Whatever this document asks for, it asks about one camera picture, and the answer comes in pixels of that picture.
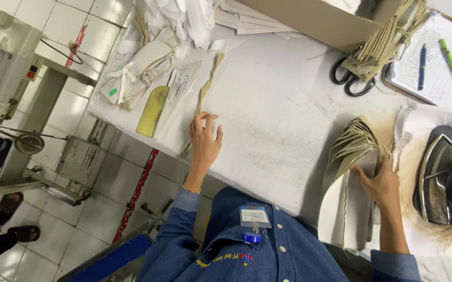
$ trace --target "scissors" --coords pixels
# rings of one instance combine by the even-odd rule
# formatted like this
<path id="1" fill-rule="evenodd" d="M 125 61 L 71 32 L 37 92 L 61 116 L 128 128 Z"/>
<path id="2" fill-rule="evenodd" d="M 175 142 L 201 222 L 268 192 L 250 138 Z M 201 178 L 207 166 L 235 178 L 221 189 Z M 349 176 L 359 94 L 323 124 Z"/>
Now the scissors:
<path id="1" fill-rule="evenodd" d="M 349 70 L 346 70 L 346 74 L 344 75 L 342 80 L 337 79 L 337 77 L 336 77 L 337 69 L 341 66 L 343 61 L 345 61 L 346 59 L 347 58 L 340 59 L 332 67 L 332 71 L 330 73 L 332 82 L 334 82 L 337 85 L 342 85 L 342 84 L 346 83 L 346 85 L 344 86 L 344 91 L 346 92 L 346 94 L 348 94 L 351 97 L 360 97 L 362 95 L 369 93 L 373 89 L 373 87 L 376 85 L 375 77 L 373 77 L 372 80 L 370 80 L 371 83 L 362 92 L 359 92 L 359 93 L 353 93 L 350 90 L 350 87 L 360 79 L 356 74 L 352 73 Z"/>

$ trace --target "printed tag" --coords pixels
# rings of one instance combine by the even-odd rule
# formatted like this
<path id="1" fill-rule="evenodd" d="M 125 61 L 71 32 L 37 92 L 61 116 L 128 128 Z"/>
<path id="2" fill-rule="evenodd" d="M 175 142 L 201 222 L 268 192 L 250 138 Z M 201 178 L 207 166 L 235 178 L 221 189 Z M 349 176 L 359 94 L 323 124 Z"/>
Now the printed tag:
<path id="1" fill-rule="evenodd" d="M 174 85 L 172 86 L 174 89 L 182 89 L 182 90 L 186 90 L 188 88 L 188 82 L 189 79 L 192 76 L 189 74 L 184 74 L 184 73 L 176 73 L 175 74 L 175 78 L 174 78 Z"/>
<path id="2" fill-rule="evenodd" d="M 271 228 L 270 220 L 267 217 L 266 210 L 263 207 L 241 206 L 240 221 L 242 226 L 254 226 Z"/>

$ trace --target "embroidered logo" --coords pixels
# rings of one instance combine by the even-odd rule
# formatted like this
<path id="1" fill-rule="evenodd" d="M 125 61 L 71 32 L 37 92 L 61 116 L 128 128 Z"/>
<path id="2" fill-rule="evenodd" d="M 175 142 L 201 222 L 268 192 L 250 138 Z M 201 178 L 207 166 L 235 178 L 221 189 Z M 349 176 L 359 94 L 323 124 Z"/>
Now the embroidered logo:
<path id="1" fill-rule="evenodd" d="M 252 260 L 252 257 L 250 256 L 251 253 L 246 253 L 246 254 L 241 254 L 240 257 L 243 259 L 243 265 L 247 266 L 248 265 L 248 261 Z"/>

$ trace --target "sandal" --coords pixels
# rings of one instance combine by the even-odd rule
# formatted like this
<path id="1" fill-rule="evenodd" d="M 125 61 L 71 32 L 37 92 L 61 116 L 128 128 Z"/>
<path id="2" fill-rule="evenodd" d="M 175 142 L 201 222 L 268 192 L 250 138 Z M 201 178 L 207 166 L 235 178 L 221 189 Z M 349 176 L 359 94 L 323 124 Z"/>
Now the sandal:
<path id="1" fill-rule="evenodd" d="M 40 238 L 40 228 L 35 225 L 12 227 L 7 233 L 15 233 L 19 242 L 34 242 Z"/>
<path id="2" fill-rule="evenodd" d="M 4 195 L 0 201 L 0 211 L 13 215 L 22 201 L 24 201 L 24 195 L 21 192 Z"/>

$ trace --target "white table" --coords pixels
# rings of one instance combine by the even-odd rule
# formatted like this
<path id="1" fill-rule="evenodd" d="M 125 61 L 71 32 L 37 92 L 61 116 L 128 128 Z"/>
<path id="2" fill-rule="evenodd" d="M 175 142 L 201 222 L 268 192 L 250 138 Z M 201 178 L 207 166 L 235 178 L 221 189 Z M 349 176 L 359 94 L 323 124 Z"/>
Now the white table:
<path id="1" fill-rule="evenodd" d="M 452 4 L 441 0 L 431 4 L 452 16 Z M 395 114 L 411 100 L 392 94 L 394 91 L 381 82 L 362 97 L 348 97 L 343 86 L 333 84 L 329 77 L 330 68 L 344 54 L 316 40 L 287 41 L 274 34 L 236 36 L 234 30 L 216 25 L 211 39 L 227 38 L 242 38 L 245 42 L 226 54 L 202 107 L 220 115 L 218 124 L 224 131 L 223 149 L 210 174 L 315 225 L 329 145 L 341 135 L 343 125 L 365 115 L 379 141 L 391 145 Z M 210 77 L 215 55 L 194 49 L 176 64 L 204 61 L 179 103 L 173 122 L 156 139 L 135 130 L 148 93 L 166 85 L 170 72 L 155 80 L 130 112 L 108 105 L 98 96 L 98 88 L 89 102 L 89 111 L 142 142 L 178 157 L 188 142 L 186 128 L 199 90 Z M 98 87 L 110 71 L 108 66 Z"/>

